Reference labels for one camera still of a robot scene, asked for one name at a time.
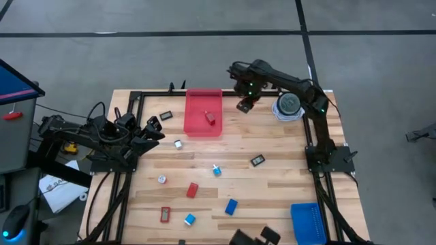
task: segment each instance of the concrete floor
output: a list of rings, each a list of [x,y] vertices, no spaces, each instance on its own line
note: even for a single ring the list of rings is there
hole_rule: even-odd
[[[432,0],[304,0],[303,7],[309,30],[436,29]],[[285,0],[14,0],[0,33],[299,30],[296,13],[294,1]],[[359,151],[371,239],[434,244],[436,145],[407,143],[404,134],[435,122],[436,35],[319,36],[311,46],[320,84],[335,91],[345,136]],[[300,36],[2,38],[0,55],[40,82],[46,96],[38,103],[76,114],[97,101],[108,105],[116,88],[166,88],[183,80],[189,88],[231,88],[225,69],[236,60],[264,59],[308,76]],[[35,120],[50,114],[37,108]],[[76,202],[51,217],[44,242],[73,242],[83,208]]]

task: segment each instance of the blue crate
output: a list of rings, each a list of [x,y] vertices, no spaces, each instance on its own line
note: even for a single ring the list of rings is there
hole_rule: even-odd
[[[327,242],[318,203],[291,205],[295,238],[299,245],[325,244]]]

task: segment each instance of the wooden plank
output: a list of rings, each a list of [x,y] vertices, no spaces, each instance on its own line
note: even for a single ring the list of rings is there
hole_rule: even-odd
[[[114,120],[114,107],[127,109],[130,90],[114,91],[108,118]],[[327,93],[335,103],[334,95]],[[131,181],[124,244],[176,244],[179,239],[191,244],[228,244],[236,229],[252,237],[265,225],[278,231],[280,244],[296,244],[290,206],[315,202],[313,179],[307,171],[304,147],[306,138],[301,120],[279,122],[270,112],[276,98],[263,97],[248,114],[236,109],[237,97],[223,98],[223,133],[216,138],[190,138],[183,133],[184,97],[147,97],[142,126],[151,116],[171,110],[174,118],[162,123],[166,138],[144,154]],[[333,140],[345,142],[341,120],[331,106],[327,113]],[[181,140],[177,150],[174,141]],[[250,159],[263,154],[266,162],[253,167]],[[221,167],[215,177],[213,165]],[[160,175],[168,179],[158,183]],[[85,237],[85,221],[95,189],[104,174],[93,177],[80,234]],[[356,185],[343,174],[333,174],[339,209],[358,234],[368,239],[368,231]],[[92,229],[107,210],[113,174],[102,185],[90,219]],[[195,198],[186,197],[191,182],[199,184]],[[224,213],[229,198],[238,201],[233,216]],[[160,223],[162,206],[172,208],[169,223]],[[183,221],[192,213],[197,217],[188,227]],[[115,237],[118,213],[112,222]],[[332,233],[331,217],[329,226]]]

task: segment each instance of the white cube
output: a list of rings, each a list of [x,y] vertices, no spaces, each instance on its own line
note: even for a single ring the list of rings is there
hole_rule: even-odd
[[[174,145],[176,146],[176,148],[177,148],[177,150],[181,150],[182,149],[182,141],[180,141],[180,140],[176,140],[175,142],[174,142]]]

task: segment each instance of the white bottle cap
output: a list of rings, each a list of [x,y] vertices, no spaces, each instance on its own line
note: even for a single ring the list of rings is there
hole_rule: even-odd
[[[157,181],[161,184],[165,184],[166,182],[166,177],[165,176],[159,176]]]

